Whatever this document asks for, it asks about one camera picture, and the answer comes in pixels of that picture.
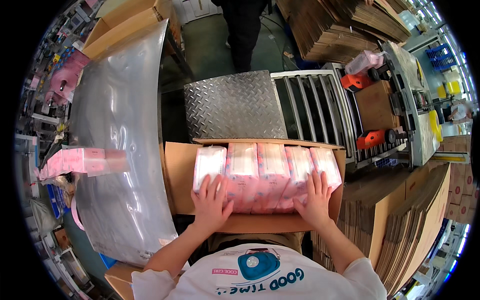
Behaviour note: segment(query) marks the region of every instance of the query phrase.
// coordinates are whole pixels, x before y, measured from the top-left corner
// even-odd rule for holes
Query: warehouse floor
[[[281,15],[274,12],[266,17],[284,24]],[[283,70],[296,70],[295,64],[284,57],[281,53],[292,52],[291,41],[285,35],[282,28],[274,22],[262,18],[262,28],[258,37],[257,45],[252,55],[252,71],[269,70],[270,72],[279,72]],[[225,45],[228,37],[227,24],[223,15],[213,15],[199,20],[192,21],[183,26],[183,36],[185,42],[185,52],[187,62],[189,63],[195,79],[202,80],[227,74],[235,73],[230,56],[230,49]],[[171,117],[183,114],[183,85],[188,83],[182,79],[178,67],[171,58],[166,58],[162,73],[162,106],[164,102],[168,105],[168,114],[170,118],[164,118],[162,125],[164,138],[169,141],[184,142],[187,139],[184,132],[172,130],[177,128],[175,123],[184,123],[181,118]],[[180,114],[173,113],[173,109],[178,109]],[[93,277],[98,285],[109,287],[103,274],[107,270],[100,256],[92,249],[87,235],[79,229],[73,221],[71,212],[63,216],[63,226],[72,243],[73,249],[86,272]]]

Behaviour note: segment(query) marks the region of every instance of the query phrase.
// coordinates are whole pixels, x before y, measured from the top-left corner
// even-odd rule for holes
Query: person
[[[472,118],[472,111],[464,103],[452,105],[451,113],[447,117],[453,124],[463,123]]]
[[[223,10],[227,22],[228,38],[225,43],[230,48],[233,66],[237,73],[251,70],[253,48],[257,44],[262,23],[260,16],[271,0],[211,0]],[[364,0],[365,5],[373,5],[373,0]]]
[[[325,241],[337,273],[297,251],[273,244],[247,243],[218,251],[175,278],[193,251],[226,222],[233,202],[222,209],[227,180],[205,177],[199,195],[192,191],[195,220],[180,236],[155,253],[143,272],[132,272],[135,300],[159,299],[368,299],[384,300],[385,288],[370,260],[328,216],[332,192],[326,175],[308,176],[305,203],[294,199],[301,217]]]

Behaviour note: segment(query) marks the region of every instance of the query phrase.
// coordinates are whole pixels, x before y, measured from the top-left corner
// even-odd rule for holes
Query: person's left hand
[[[217,175],[210,184],[210,175],[205,176],[200,186],[199,194],[191,191],[193,204],[195,204],[195,221],[193,226],[199,234],[209,237],[217,231],[228,219],[233,210],[233,201],[222,209],[223,201],[227,195],[227,178]]]

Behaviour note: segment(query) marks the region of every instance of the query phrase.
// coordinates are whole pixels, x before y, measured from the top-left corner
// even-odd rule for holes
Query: white t-shirt
[[[456,114],[452,116],[452,120],[460,120],[467,116],[465,106],[463,104],[456,104],[452,106],[452,112],[456,109]]]
[[[168,271],[132,273],[135,300],[322,299],[385,300],[386,290],[368,258],[343,275],[283,246],[243,244],[197,261],[175,286]]]

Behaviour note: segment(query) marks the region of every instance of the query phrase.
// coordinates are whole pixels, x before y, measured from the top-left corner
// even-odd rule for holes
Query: hand
[[[328,201],[332,195],[332,188],[327,184],[325,172],[320,176],[317,172],[308,174],[307,193],[305,204],[293,198],[293,206],[308,224],[318,230],[332,221],[328,216]]]
[[[209,182],[210,176],[207,175],[200,186],[200,193],[197,195],[193,190],[191,192],[195,204],[195,221],[192,225],[205,238],[222,227],[233,210],[233,201],[222,210],[227,195],[227,178],[222,180],[222,177],[217,175],[212,184],[209,185]]]

